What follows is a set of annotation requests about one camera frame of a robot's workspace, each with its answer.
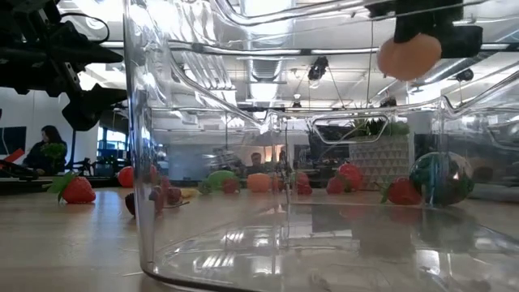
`man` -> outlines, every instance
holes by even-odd
[[[264,166],[261,164],[261,154],[254,152],[251,155],[252,166],[247,167],[247,175],[262,174],[265,172]]]

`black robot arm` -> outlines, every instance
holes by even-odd
[[[102,110],[124,101],[126,91],[96,85],[84,91],[77,74],[90,63],[122,62],[122,56],[62,23],[53,0],[0,0],[0,87],[18,94],[66,93],[63,116],[77,131],[92,128]]]

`woman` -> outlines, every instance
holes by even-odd
[[[24,166],[33,168],[39,175],[53,175],[65,168],[66,143],[55,126],[41,129],[41,142],[32,146],[24,159]]]

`transparent container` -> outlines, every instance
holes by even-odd
[[[469,100],[438,89],[380,107],[381,94],[366,104],[337,89],[339,106],[295,95],[272,106],[298,73],[287,64],[325,55],[346,56],[346,74],[368,64],[359,90],[375,94],[374,53],[395,15],[364,6],[383,2],[127,0],[146,274],[182,290],[519,290],[516,209],[496,203],[519,199],[517,64]],[[519,5],[458,5],[458,24],[484,27],[485,58],[510,49],[515,36],[498,32],[519,28]],[[330,37],[338,28],[345,36]],[[427,74],[413,86],[429,86]]]

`window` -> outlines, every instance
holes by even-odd
[[[105,128],[99,127],[97,129],[97,141],[101,141],[105,138]]]
[[[121,132],[106,131],[106,147],[105,149],[126,150],[127,136]]]

